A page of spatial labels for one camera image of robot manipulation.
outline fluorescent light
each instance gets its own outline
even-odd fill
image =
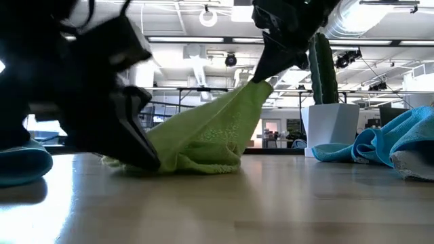
[[[176,87],[149,87],[146,89],[155,90],[155,91],[176,91],[178,88],[176,88]]]
[[[234,38],[232,40],[236,43],[264,43],[262,38]]]
[[[402,41],[400,45],[434,45],[434,41]]]
[[[6,65],[0,61],[0,73],[3,72],[3,70],[6,68]]]
[[[343,47],[343,46],[331,46],[332,50],[334,51],[357,51],[359,50],[358,47]]]
[[[150,42],[222,43],[223,37],[148,37]]]
[[[76,39],[74,36],[66,36],[65,38],[68,41],[74,41]]]
[[[346,39],[339,40],[333,39],[329,40],[330,45],[390,45],[392,41],[383,41],[383,40],[361,40],[361,39]]]
[[[231,20],[233,22],[253,22],[253,6],[233,6]]]

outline spotlight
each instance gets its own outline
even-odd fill
[[[387,89],[387,84],[384,81],[381,81],[380,83],[376,83],[374,85],[370,85],[368,91],[382,91]]]
[[[237,64],[237,58],[235,57],[235,54],[228,54],[224,63],[227,67],[235,66]]]
[[[347,51],[343,55],[339,55],[335,63],[336,68],[346,68],[348,65],[355,62],[356,59],[361,58],[360,49],[357,51]]]

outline cactus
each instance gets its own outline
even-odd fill
[[[339,103],[333,53],[326,36],[316,33],[309,46],[309,62],[315,104]]]

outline potted plant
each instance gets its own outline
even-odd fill
[[[332,49],[326,36],[317,33],[309,46],[312,91],[315,105],[302,109],[307,134],[306,157],[313,157],[312,147],[354,143],[359,106],[339,103],[338,83]]]

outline wooden surface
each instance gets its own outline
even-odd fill
[[[387,167],[252,155],[240,174],[140,178],[54,160],[0,189],[0,243],[434,243],[434,183]]]

